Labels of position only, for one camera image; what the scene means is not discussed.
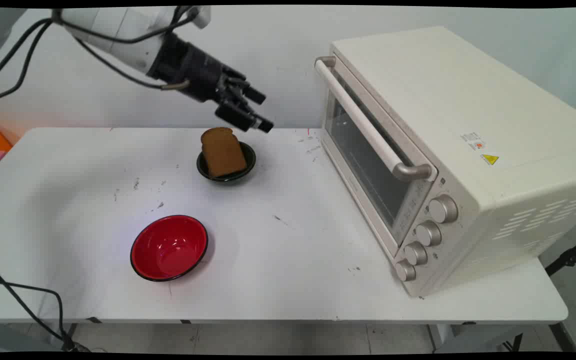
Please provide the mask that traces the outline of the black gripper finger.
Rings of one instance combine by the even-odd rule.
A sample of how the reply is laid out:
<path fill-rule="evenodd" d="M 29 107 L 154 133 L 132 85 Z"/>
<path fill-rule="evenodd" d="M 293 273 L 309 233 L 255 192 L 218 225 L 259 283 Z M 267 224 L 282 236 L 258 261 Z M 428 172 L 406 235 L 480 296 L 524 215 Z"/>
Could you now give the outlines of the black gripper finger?
<path fill-rule="evenodd" d="M 247 104 L 247 100 L 262 105 L 266 100 L 266 95 L 247 82 L 245 76 L 223 75 L 222 104 Z"/>
<path fill-rule="evenodd" d="M 274 129 L 275 124 L 267 118 L 257 114 L 250 106 L 249 103 L 242 98 L 215 98 L 214 102 L 217 104 L 215 109 L 215 116 L 235 128 L 247 132 L 250 129 L 260 130 L 261 132 L 269 133 Z"/>

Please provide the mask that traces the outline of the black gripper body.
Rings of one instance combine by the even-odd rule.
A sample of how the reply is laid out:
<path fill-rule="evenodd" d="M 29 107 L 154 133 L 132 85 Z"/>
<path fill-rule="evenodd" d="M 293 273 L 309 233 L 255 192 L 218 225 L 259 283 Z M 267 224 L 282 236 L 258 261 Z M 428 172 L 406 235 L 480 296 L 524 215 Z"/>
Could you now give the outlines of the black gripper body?
<path fill-rule="evenodd" d="M 187 83 L 178 91 L 200 103 L 220 103 L 228 91 L 246 93 L 247 82 L 242 73 L 173 32 L 161 39 L 158 53 L 147 71 L 149 78 L 168 85 Z"/>

